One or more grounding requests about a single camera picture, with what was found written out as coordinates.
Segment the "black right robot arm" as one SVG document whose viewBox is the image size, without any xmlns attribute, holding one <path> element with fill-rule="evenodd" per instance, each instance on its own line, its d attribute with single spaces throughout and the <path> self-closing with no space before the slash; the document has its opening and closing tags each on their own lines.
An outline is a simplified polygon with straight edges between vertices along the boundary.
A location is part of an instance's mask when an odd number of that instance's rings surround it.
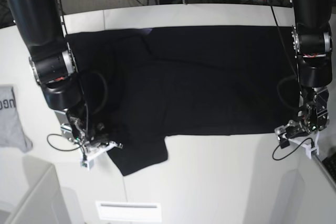
<svg viewBox="0 0 336 224">
<path fill-rule="evenodd" d="M 80 149 L 100 145 L 122 148 L 114 135 L 90 124 L 90 116 L 100 113 L 108 101 L 106 75 L 99 70 L 81 71 L 66 40 L 61 22 L 61 0 L 7 0 L 12 17 L 30 53 L 29 63 L 47 105 L 65 113 L 71 133 Z M 92 75 L 102 85 L 102 101 L 88 105 L 82 75 Z"/>
</svg>

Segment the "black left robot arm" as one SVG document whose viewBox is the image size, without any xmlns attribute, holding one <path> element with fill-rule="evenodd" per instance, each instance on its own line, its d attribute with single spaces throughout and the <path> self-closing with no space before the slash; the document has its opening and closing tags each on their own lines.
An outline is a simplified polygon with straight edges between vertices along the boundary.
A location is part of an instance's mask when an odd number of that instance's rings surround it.
<svg viewBox="0 0 336 224">
<path fill-rule="evenodd" d="M 275 129 L 280 143 L 322 131 L 329 123 L 327 86 L 332 81 L 332 31 L 329 24 L 332 0 L 292 0 L 292 28 L 298 81 L 303 104 L 297 117 Z"/>
</svg>

